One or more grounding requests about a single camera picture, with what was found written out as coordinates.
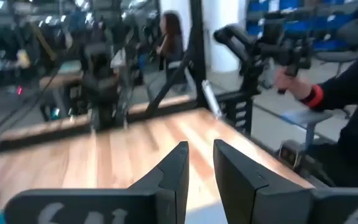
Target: floor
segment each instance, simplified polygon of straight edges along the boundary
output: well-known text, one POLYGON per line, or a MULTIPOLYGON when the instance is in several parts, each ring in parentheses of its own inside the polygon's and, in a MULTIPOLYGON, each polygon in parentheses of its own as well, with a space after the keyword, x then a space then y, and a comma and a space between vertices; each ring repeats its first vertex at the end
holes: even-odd
MULTIPOLYGON (((313 62, 313 67, 310 70, 302 70, 301 75, 306 77, 310 82, 318 83, 332 77, 336 71, 336 64, 327 63, 320 65, 318 61, 313 62)), ((145 82, 149 89, 152 90, 154 95, 157 95, 165 81, 163 72, 146 72, 145 82)), ((214 85, 214 92, 216 94, 225 92, 225 90, 236 90, 239 88, 241 78, 237 72, 230 73, 213 73, 208 72, 208 79, 214 85)), ((34 94, 33 90, 24 90, 21 96, 9 93, 7 90, 0 90, 0 120, 8 114, 8 111, 17 108, 24 99, 34 94)), ((192 90, 188 90, 186 94, 194 96, 192 90)), ((170 90, 167 98, 178 95, 177 92, 170 90)), ((147 88, 145 86, 137 87, 132 97, 132 104, 143 103, 148 101, 147 88)), ((275 90, 265 90, 261 95, 256 96, 255 104, 264 107, 276 114, 282 114, 288 110, 303 110, 305 107, 295 101, 289 94, 281 96, 276 94, 275 90)), ((24 107, 20 110, 19 115, 13 117, 16 119, 22 117, 24 114, 25 119, 17 123, 15 127, 24 127, 31 124, 41 122, 42 118, 39 114, 37 107, 30 112, 27 112, 29 107, 24 107)), ((322 135, 337 140, 339 131, 347 123, 344 119, 342 111, 335 111, 334 116, 316 128, 317 132, 322 135)), ((290 125, 269 113, 264 112, 258 107, 254 108, 252 135, 264 142, 272 149, 278 149, 280 143, 286 139, 294 139, 303 142, 305 138, 305 130, 297 126, 290 125)))

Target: wooden platform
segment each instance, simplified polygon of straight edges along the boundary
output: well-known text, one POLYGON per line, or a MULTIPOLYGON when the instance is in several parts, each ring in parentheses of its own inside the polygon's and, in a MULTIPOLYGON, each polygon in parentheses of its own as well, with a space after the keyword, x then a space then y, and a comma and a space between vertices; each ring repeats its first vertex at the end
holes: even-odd
POLYGON ((188 210, 219 201, 213 141, 223 139, 253 160, 313 187, 206 110, 151 119, 128 129, 78 136, 0 155, 0 210, 15 194, 38 188, 126 188, 180 141, 190 145, 188 210))

